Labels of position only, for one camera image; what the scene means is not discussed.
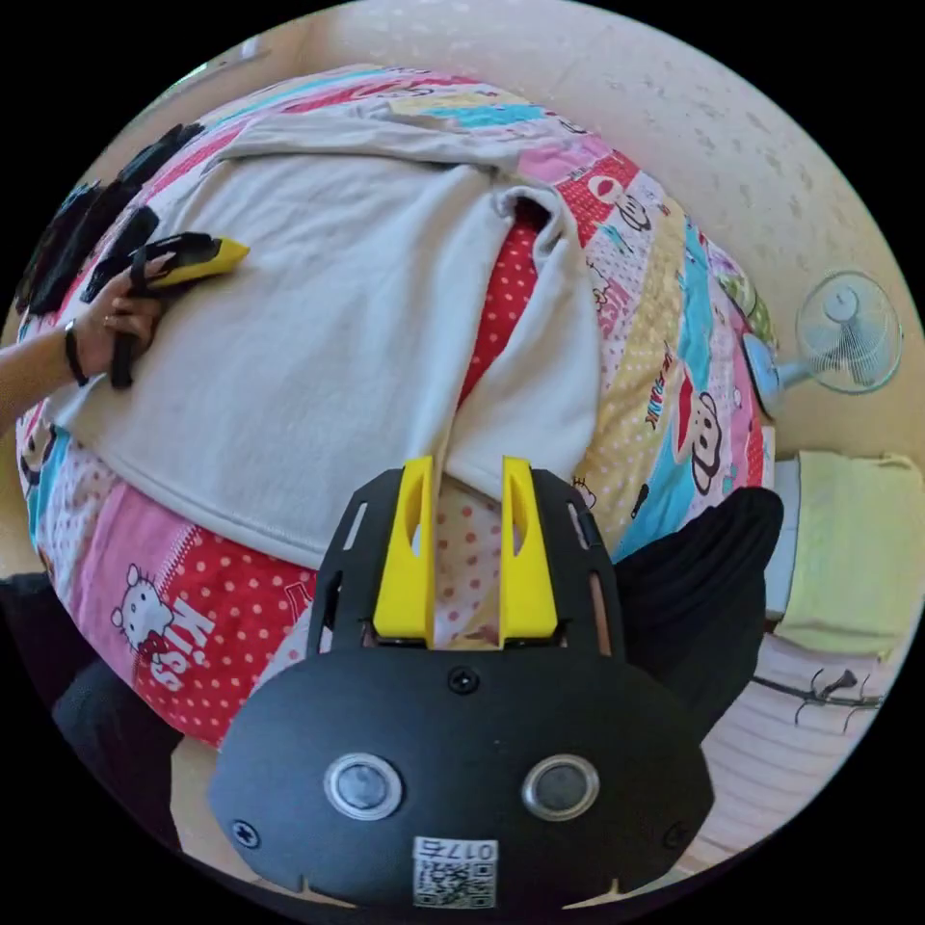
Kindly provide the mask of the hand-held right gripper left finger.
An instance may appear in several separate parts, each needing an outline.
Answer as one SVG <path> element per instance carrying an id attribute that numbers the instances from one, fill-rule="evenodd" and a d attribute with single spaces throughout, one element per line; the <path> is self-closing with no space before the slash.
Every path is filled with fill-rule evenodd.
<path id="1" fill-rule="evenodd" d="M 372 620 L 383 643 L 435 643 L 436 544 L 434 460 L 406 462 L 398 486 Z"/>

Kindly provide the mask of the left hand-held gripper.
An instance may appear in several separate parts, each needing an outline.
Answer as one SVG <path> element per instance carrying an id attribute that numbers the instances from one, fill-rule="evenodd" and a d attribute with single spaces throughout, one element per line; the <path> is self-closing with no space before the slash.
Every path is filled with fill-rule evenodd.
<path id="1" fill-rule="evenodd" d="M 190 287 L 194 283 L 229 274 L 241 264 L 250 248 L 228 238 L 184 232 L 147 243 L 135 249 L 127 267 L 132 299 L 148 299 L 155 291 Z M 109 380 L 113 389 L 125 390 L 132 383 L 136 337 L 119 332 L 115 336 Z"/>

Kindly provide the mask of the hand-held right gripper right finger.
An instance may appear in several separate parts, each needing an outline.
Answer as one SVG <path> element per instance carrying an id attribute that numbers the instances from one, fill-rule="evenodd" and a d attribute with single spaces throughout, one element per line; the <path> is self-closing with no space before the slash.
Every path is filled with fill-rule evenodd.
<path id="1" fill-rule="evenodd" d="M 558 624 L 532 470 L 506 456 L 502 467 L 500 640 L 550 640 Z"/>

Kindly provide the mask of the person's left hand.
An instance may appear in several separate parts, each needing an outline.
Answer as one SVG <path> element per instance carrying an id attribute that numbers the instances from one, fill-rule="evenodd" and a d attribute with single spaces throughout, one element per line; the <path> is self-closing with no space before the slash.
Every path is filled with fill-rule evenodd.
<path id="1" fill-rule="evenodd" d="M 135 355 L 152 341 L 163 313 L 162 304 L 132 296 L 129 271 L 112 277 L 85 310 L 66 326 L 66 352 L 74 379 L 84 382 L 109 370 L 116 339 L 123 334 Z"/>

